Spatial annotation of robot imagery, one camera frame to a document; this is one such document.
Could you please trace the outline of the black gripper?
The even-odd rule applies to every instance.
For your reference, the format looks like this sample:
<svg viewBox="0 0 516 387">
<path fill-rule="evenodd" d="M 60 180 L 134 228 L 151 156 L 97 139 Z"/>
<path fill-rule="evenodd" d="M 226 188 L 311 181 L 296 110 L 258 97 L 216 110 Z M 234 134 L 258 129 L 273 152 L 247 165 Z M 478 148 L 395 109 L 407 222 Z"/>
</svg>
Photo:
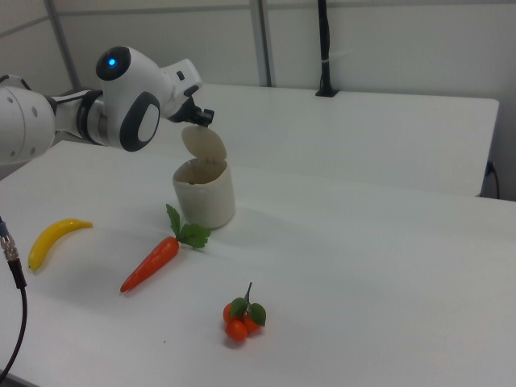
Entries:
<svg viewBox="0 0 516 387">
<path fill-rule="evenodd" d="M 199 90 L 198 86 L 191 86 L 185 91 L 186 101 L 176 113 L 168 117 L 173 123 L 193 123 L 201 127 L 208 127 L 214 120 L 214 112 L 209 109 L 202 110 L 195 105 L 193 94 Z"/>
</svg>

